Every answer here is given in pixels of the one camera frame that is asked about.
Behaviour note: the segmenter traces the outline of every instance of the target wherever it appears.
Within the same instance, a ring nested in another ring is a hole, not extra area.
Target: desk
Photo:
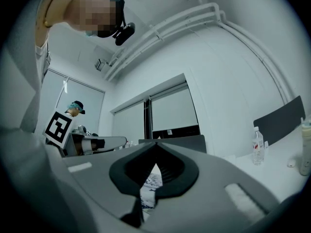
[[[302,157],[301,126],[269,146],[265,154],[260,166],[252,163],[252,154],[236,158],[235,165],[262,183],[280,202],[301,191],[308,180],[308,176],[299,173]],[[295,167],[287,167],[291,158],[296,159]]]

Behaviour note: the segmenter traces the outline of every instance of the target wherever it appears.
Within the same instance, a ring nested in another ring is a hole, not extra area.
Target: ceiling
[[[125,0],[126,23],[136,25],[135,34],[121,47],[115,45],[115,39],[88,37],[66,24],[55,25],[50,32],[50,49],[54,54],[61,55],[73,64],[83,68],[94,68],[101,58],[110,61],[120,48],[127,48],[137,41],[144,33],[165,19],[186,9],[199,5],[198,0]],[[102,70],[103,75],[108,67]]]

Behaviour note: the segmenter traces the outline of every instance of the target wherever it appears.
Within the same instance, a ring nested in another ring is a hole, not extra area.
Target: white shirt
[[[51,63],[50,51],[48,50],[48,39],[45,41],[42,47],[35,47],[35,58],[37,64],[38,78],[40,80],[41,86],[48,71],[48,67]]]
[[[73,118],[72,130],[77,130],[78,128],[79,128],[78,120],[76,120],[75,118]]]

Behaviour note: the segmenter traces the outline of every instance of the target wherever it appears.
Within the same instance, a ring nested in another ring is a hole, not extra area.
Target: gray surface
[[[224,189],[231,183],[238,183],[267,212],[278,206],[278,201],[266,188],[231,163],[186,148],[164,145],[194,160],[199,167],[199,177],[184,195],[160,200],[142,229],[161,233],[240,232],[246,229],[250,223]]]
[[[19,194],[41,216],[69,232],[142,232],[118,218],[131,212],[135,198],[121,194],[109,178],[110,166],[146,144],[100,155],[62,158],[57,148],[43,145],[31,133],[2,132],[1,158]],[[240,232],[249,226],[224,187],[238,183],[266,212],[278,205],[261,184],[231,163],[190,151],[165,146],[191,158],[199,177],[184,195],[160,200],[142,230],[159,233]],[[68,167],[90,162],[92,167],[69,173]]]
[[[67,158],[64,161],[67,166],[91,162],[92,168],[73,173],[73,176],[100,206],[121,217],[131,211],[134,199],[117,190],[110,181],[109,167],[116,160],[144,145],[99,155],[100,158],[93,155]],[[250,226],[250,222],[237,210],[224,189],[231,183],[238,183],[266,212],[278,206],[278,201],[266,188],[231,163],[197,151],[165,145],[194,160],[200,170],[199,177],[184,195],[159,200],[154,212],[141,229],[159,233],[220,233],[245,230]]]
[[[249,227],[243,233],[262,233],[269,230],[269,227],[275,223],[277,220],[281,219],[281,216],[290,209],[296,199],[298,199],[298,194],[292,195],[285,199],[275,210],[269,213],[263,220],[257,222],[256,224]]]
[[[11,129],[14,122],[13,128],[35,131],[41,89],[35,53],[35,21],[40,1],[27,3],[2,47],[0,128]]]
[[[69,133],[68,140],[65,144],[65,149],[67,150],[68,157],[76,156],[76,148],[74,146],[74,141],[72,139],[72,135],[77,133]],[[86,136],[83,138],[84,140],[88,139],[104,139],[105,140],[105,147],[102,149],[98,149],[98,151],[109,151],[114,150],[118,147],[124,146],[126,144],[126,138],[123,136],[111,136],[111,137],[93,137],[93,136]]]
[[[109,177],[109,169],[116,160],[133,153],[141,147],[142,145],[104,154],[64,158],[64,162],[68,167],[91,162],[91,168],[73,173],[73,177],[101,207],[114,216],[121,218],[132,212],[136,198],[122,194],[115,187]]]
[[[168,139],[141,139],[139,143],[148,143],[148,142],[160,142],[160,143],[168,143],[177,146],[181,146],[184,148],[188,148],[191,150],[199,151],[202,153],[207,153],[206,143],[204,135],[194,135],[194,136],[186,136],[186,137],[178,137],[178,138],[168,138]]]

